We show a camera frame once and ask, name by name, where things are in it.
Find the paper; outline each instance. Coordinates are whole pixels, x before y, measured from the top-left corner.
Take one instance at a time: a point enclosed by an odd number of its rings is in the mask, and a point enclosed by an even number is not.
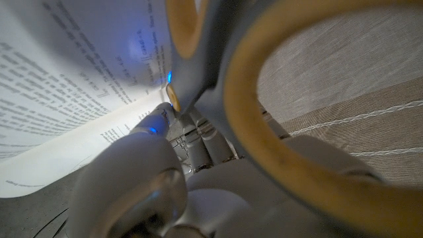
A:
[[[0,164],[143,100],[170,69],[164,1],[5,0],[0,32]]]
[[[24,196],[91,162],[162,103],[163,90],[0,164],[0,197]]]

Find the blue led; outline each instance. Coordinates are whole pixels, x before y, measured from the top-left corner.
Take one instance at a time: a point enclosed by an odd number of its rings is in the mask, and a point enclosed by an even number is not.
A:
[[[167,75],[167,83],[171,83],[172,81],[172,71],[169,72],[169,74]]]

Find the wire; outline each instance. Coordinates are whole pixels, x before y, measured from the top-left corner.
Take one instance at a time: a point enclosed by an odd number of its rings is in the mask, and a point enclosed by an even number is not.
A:
[[[56,231],[53,235],[53,238],[56,237],[56,235],[58,235],[58,233],[63,229],[63,227],[66,225],[67,223],[67,218],[66,220],[61,224],[61,226],[59,227],[58,231]]]
[[[58,216],[60,216],[60,215],[62,215],[64,212],[66,212],[67,210],[68,210],[69,208],[66,208],[64,211],[62,211],[61,213],[59,213],[59,215],[57,215],[57,216],[55,216],[53,219],[51,219],[46,225],[44,225],[44,227],[42,227],[38,232],[37,232],[37,234],[35,234],[35,236],[33,236],[33,238],[35,238],[37,235],[39,235],[40,234],[40,232],[44,229],[44,228],[46,228],[46,226],[48,226],[51,222],[53,222],[56,218],[58,218]]]

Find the beige fabric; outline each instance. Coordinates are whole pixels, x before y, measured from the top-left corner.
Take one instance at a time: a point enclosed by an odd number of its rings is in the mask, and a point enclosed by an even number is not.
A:
[[[293,136],[346,150],[395,184],[423,186],[423,10],[374,9],[282,44],[259,99]]]
[[[423,186],[423,78],[283,122],[291,134],[329,141],[395,184]]]

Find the scissors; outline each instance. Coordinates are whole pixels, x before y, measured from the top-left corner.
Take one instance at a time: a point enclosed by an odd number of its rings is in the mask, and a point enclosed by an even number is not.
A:
[[[201,112],[263,173],[304,204],[352,227],[423,237],[423,191],[358,181],[284,145],[261,117],[258,74],[296,32],[360,9],[421,0],[166,0],[173,66],[167,94],[180,114]]]

